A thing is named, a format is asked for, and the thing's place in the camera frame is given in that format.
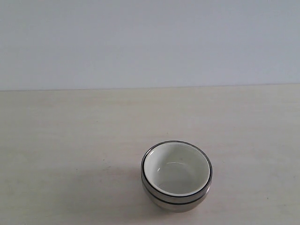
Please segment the ribbed steel bowl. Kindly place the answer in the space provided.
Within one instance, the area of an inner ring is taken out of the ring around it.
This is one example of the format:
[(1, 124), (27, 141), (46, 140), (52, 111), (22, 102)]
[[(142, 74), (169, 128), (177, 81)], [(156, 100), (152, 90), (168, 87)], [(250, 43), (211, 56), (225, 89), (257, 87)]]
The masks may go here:
[(203, 194), (200, 198), (196, 199), (195, 201), (188, 202), (188, 203), (183, 203), (183, 204), (174, 204), (170, 202), (164, 202), (159, 198), (156, 198), (154, 195), (152, 195), (149, 190), (145, 187), (142, 186), (144, 192), (146, 195), (149, 197), (149, 199), (159, 208), (170, 211), (170, 212), (175, 212), (175, 213), (182, 213), (182, 212), (187, 212), (190, 211), (194, 208), (196, 208), (201, 202), (204, 201), (204, 199), (207, 197), (210, 188)]

